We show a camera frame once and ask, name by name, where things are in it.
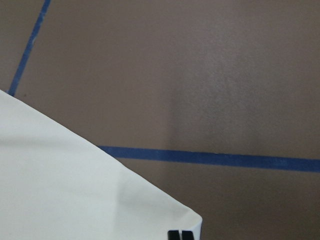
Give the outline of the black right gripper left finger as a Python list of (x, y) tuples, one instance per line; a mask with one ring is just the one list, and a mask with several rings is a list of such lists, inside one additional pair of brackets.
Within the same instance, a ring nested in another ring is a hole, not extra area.
[(168, 240), (180, 240), (180, 232), (178, 230), (169, 230), (167, 232), (167, 239)]

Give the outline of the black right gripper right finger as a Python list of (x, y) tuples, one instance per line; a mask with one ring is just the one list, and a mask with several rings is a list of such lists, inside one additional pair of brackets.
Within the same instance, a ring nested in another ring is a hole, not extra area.
[(191, 230), (183, 230), (181, 232), (181, 239), (182, 240), (195, 240), (194, 234)]

